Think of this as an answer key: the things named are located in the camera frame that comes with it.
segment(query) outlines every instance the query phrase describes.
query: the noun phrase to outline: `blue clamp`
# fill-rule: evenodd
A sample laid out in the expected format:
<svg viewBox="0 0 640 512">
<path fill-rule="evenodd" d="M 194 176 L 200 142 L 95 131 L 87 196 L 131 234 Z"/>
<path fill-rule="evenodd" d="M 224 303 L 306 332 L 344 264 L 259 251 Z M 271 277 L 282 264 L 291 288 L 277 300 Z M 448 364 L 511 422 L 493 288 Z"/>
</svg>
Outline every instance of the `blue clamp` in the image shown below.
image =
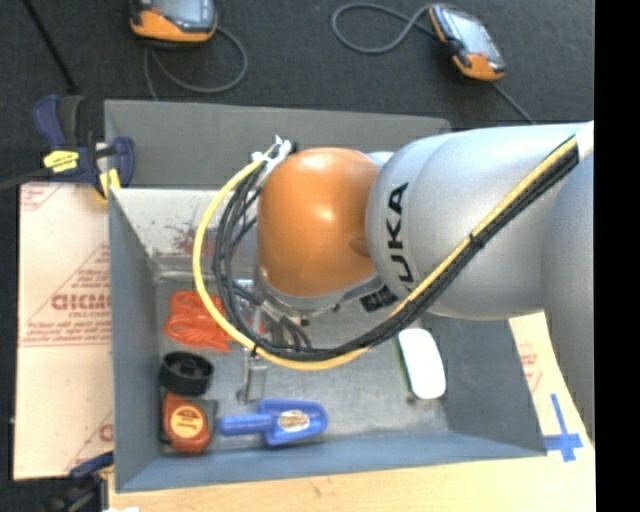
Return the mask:
<svg viewBox="0 0 640 512">
<path fill-rule="evenodd" d="M 52 94 L 41 99 L 33 108 L 36 129 L 51 149 L 43 163 L 52 181 L 88 183 L 106 197 L 106 188 L 114 179 L 120 186 L 126 187 L 133 178 L 133 141 L 129 137 L 116 137 L 109 146 L 97 151 L 91 142 L 89 146 L 79 146 L 75 135 L 76 112 L 82 100 L 82 96 L 60 98 Z M 103 157 L 113 159 L 110 165 L 112 169 L 107 172 L 97 166 L 97 160 Z"/>
<path fill-rule="evenodd" d="M 74 467 L 69 472 L 69 478 L 71 480 L 82 480 L 83 478 L 87 478 L 104 468 L 113 466 L 113 464 L 114 464 L 113 451 L 102 453 L 97 457 L 89 459 L 83 462 L 82 464 L 80 464 L 79 466 Z"/>
</svg>

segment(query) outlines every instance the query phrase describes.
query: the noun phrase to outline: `sticker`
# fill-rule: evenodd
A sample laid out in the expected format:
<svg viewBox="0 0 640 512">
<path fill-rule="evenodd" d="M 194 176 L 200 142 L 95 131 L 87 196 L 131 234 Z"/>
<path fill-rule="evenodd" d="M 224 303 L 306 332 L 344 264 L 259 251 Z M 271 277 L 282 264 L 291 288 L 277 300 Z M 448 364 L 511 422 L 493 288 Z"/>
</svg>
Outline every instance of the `sticker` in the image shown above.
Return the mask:
<svg viewBox="0 0 640 512">
<path fill-rule="evenodd" d="M 576 454 L 574 450 L 576 448 L 583 448 L 580 435 L 577 433 L 569 433 L 567 431 L 567 425 L 564 422 L 562 411 L 560 410 L 560 403 L 555 393 L 551 393 L 551 402 L 553 402 L 553 409 L 556 412 L 556 418 L 560 424 L 560 434 L 555 436 L 544 436 L 544 442 L 547 447 L 547 451 L 558 450 L 562 455 L 564 462 L 572 462 L 576 460 Z"/>
<path fill-rule="evenodd" d="M 183 439 L 196 437 L 204 428 L 204 418 L 189 405 L 178 407 L 171 415 L 171 430 Z"/>
<path fill-rule="evenodd" d="M 278 425 L 287 432 L 300 432 L 310 424 L 309 416 L 297 409 L 285 411 L 278 418 Z"/>
<path fill-rule="evenodd" d="M 58 173 L 77 167 L 76 162 L 79 158 L 80 155 L 75 151 L 56 150 L 45 156 L 42 162 L 45 167 Z"/>
</svg>

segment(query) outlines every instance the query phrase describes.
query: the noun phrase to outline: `dark floor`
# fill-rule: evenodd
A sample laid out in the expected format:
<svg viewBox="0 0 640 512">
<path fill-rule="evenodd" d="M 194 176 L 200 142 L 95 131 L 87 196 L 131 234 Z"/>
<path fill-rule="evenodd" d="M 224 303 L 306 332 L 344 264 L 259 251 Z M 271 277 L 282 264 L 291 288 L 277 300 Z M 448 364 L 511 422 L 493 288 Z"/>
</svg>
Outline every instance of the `dark floor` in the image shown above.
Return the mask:
<svg viewBox="0 0 640 512">
<path fill-rule="evenodd" d="M 102 133 L 104 99 L 149 98 L 144 50 L 128 27 L 126 0 L 31 2 L 85 98 L 78 119 L 81 136 L 90 129 Z M 51 93 L 69 93 L 27 3 L 0 2 L 3 181 L 39 166 L 45 148 L 31 121 L 35 102 Z M 454 129 L 527 122 L 493 87 L 459 80 L 439 45 L 420 30 L 413 30 L 388 54 L 362 55 L 347 49 L 329 24 L 331 14 L 344 3 L 218 1 L 220 26 L 246 48 L 245 78 L 228 92 L 198 95 L 168 82 L 152 68 L 160 99 L 434 116 L 448 119 Z M 387 0 L 384 5 L 411 15 L 424 2 Z M 533 120 L 594 118 L 595 0 L 456 0 L 456 5 L 485 22 L 508 66 L 499 85 Z M 427 24 L 426 17 L 421 22 Z M 340 27 L 354 42 L 380 46 L 395 37 L 402 22 L 380 13 L 350 11 Z M 162 54 L 162 59 L 180 78 L 199 85 L 226 83 L 240 69 L 239 52 L 221 34 L 202 49 Z M 0 459 L 9 462 L 17 324 L 16 206 L 16 189 L 0 192 Z M 9 464 L 4 464 L 0 510 L 6 512 L 36 510 L 41 500 L 67 485 L 8 479 Z"/>
</svg>

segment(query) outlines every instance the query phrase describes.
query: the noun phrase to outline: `orange device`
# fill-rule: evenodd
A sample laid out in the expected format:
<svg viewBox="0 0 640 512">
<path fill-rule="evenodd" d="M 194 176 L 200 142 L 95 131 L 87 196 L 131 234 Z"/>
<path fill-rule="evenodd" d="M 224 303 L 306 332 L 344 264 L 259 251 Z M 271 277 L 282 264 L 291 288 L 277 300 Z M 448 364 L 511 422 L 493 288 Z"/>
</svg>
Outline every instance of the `orange device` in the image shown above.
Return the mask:
<svg viewBox="0 0 640 512">
<path fill-rule="evenodd" d="M 505 73 L 504 59 L 482 22 L 457 7 L 434 4 L 429 17 L 460 72 L 475 80 L 495 81 Z"/>
<path fill-rule="evenodd" d="M 165 389 L 162 430 L 173 449 L 200 453 L 211 441 L 207 414 L 195 398 L 206 393 L 212 376 L 213 365 L 197 354 L 170 352 L 164 356 L 158 376 Z"/>
<path fill-rule="evenodd" d="M 133 32 L 174 45 L 208 41 L 216 30 L 215 0 L 130 0 Z"/>
</svg>

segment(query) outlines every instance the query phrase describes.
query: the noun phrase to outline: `clamp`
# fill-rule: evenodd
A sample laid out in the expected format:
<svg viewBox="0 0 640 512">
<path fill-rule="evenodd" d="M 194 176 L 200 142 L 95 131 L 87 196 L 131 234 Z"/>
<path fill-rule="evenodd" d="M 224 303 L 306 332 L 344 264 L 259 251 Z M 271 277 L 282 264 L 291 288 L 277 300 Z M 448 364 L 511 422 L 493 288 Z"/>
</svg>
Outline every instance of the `clamp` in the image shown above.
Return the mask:
<svg viewBox="0 0 640 512">
<path fill-rule="evenodd" d="M 52 94 L 36 103 L 32 111 L 38 132 L 49 144 L 50 152 L 43 164 L 52 181 L 88 183 L 102 197 L 107 197 L 109 186 L 127 186 L 135 168 L 133 141 L 129 137 L 116 137 L 106 147 L 96 150 L 91 141 L 88 146 L 78 145 L 76 113 L 82 96 L 60 98 Z M 112 158 L 113 165 L 103 171 L 97 165 L 101 158 Z"/>
</svg>

